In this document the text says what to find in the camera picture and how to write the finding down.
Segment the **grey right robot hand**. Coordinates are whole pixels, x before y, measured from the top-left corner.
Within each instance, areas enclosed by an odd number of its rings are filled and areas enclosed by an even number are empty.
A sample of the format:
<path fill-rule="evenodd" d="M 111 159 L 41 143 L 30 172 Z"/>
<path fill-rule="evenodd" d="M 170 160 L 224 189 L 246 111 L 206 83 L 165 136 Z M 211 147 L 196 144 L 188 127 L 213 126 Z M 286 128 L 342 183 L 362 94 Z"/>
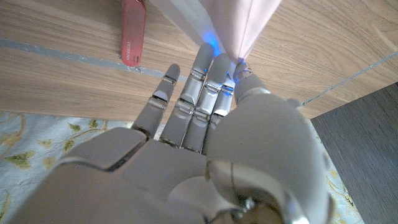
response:
<path fill-rule="evenodd" d="M 180 75 L 169 67 L 130 128 L 74 148 L 11 223 L 330 223 L 327 159 L 295 99 L 203 44 L 160 138 Z"/>

